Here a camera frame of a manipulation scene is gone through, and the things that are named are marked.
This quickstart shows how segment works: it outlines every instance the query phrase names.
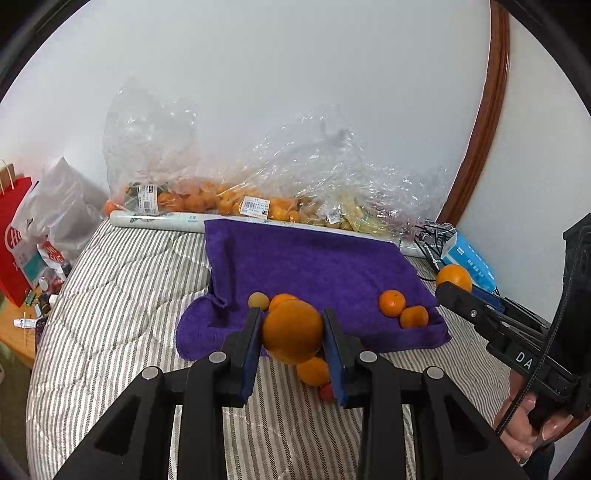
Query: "human hand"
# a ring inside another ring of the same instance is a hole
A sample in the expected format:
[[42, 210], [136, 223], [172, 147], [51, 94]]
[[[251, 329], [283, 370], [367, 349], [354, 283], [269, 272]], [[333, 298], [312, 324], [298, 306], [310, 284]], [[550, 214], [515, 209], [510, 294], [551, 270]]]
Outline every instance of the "human hand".
[[[509, 373], [509, 398], [503, 402], [499, 413], [496, 414], [493, 427], [496, 428], [499, 424], [524, 382], [525, 379], [520, 374], [511, 370]], [[528, 459], [534, 453], [536, 440], [541, 439], [541, 441], [546, 442], [556, 438], [573, 419], [572, 415], [556, 412], [544, 422], [541, 432], [538, 432], [532, 427], [527, 417], [529, 412], [534, 409], [536, 400], [536, 395], [529, 392], [501, 434], [502, 442], [518, 462]]]

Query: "wooden table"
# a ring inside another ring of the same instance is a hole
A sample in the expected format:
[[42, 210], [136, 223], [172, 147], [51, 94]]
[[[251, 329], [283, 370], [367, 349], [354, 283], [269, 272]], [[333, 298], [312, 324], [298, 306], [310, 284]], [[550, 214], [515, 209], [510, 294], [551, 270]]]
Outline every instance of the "wooden table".
[[35, 362], [35, 329], [15, 327], [12, 321], [23, 318], [24, 313], [28, 318], [36, 318], [35, 309], [25, 304], [17, 307], [4, 295], [0, 298], [0, 342], [6, 344], [22, 363], [32, 369]]

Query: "plastic bag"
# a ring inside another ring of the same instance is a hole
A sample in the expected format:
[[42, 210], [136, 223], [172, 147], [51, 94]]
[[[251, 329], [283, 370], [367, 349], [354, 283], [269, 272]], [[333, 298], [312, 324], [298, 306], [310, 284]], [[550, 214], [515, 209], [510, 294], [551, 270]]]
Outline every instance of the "plastic bag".
[[252, 197], [268, 199], [270, 219], [398, 240], [435, 218], [447, 193], [445, 170], [405, 174], [367, 164], [333, 107], [284, 125], [254, 153], [255, 166], [231, 177], [236, 185], [220, 194], [221, 214], [243, 213]]
[[[196, 105], [187, 99], [161, 103], [136, 81], [127, 81], [107, 114], [103, 156], [111, 193], [106, 213], [182, 211], [182, 202], [171, 194], [178, 179], [197, 171]], [[161, 193], [169, 195], [159, 205]]]
[[105, 196], [61, 158], [22, 200], [12, 226], [28, 242], [47, 249], [47, 241], [72, 263], [102, 218]]
[[114, 209], [157, 215], [220, 213], [308, 223], [397, 240], [435, 218], [446, 171], [428, 175], [367, 164], [336, 108], [268, 135], [220, 179], [201, 178], [193, 103], [163, 105], [134, 82], [109, 111], [103, 152]]

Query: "striped bedsheet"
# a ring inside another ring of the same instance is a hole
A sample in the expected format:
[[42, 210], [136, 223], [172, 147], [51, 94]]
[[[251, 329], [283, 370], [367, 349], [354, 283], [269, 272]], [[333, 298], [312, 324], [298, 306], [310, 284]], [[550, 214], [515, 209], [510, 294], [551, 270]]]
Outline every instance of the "striped bedsheet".
[[[409, 258], [421, 276], [424, 260]], [[175, 350], [175, 326], [209, 283], [204, 236], [123, 229], [101, 224], [84, 250], [51, 314], [37, 355], [27, 404], [27, 450], [32, 480], [51, 479], [100, 415], [141, 370], [190, 365]], [[426, 283], [433, 290], [432, 283]], [[422, 371], [437, 365], [488, 421], [508, 389], [508, 371], [485, 342], [444, 308], [452, 341], [435, 350], [388, 353], [396, 366]], [[168, 477], [176, 478], [181, 407], [173, 429]], [[293, 367], [261, 358], [255, 388], [243, 409], [226, 408], [228, 478], [353, 479], [361, 411], [322, 402]], [[410, 412], [407, 471], [414, 478]]]

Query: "wooden door frame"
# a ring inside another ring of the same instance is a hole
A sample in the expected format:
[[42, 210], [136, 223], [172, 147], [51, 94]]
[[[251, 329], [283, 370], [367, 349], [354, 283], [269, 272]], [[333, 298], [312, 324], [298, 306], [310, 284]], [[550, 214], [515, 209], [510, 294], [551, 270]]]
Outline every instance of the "wooden door frame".
[[439, 223], [448, 222], [452, 225], [458, 223], [486, 163], [505, 99], [509, 72], [509, 47], [509, 14], [503, 6], [491, 0], [491, 44], [482, 100], [466, 155], [437, 218]]

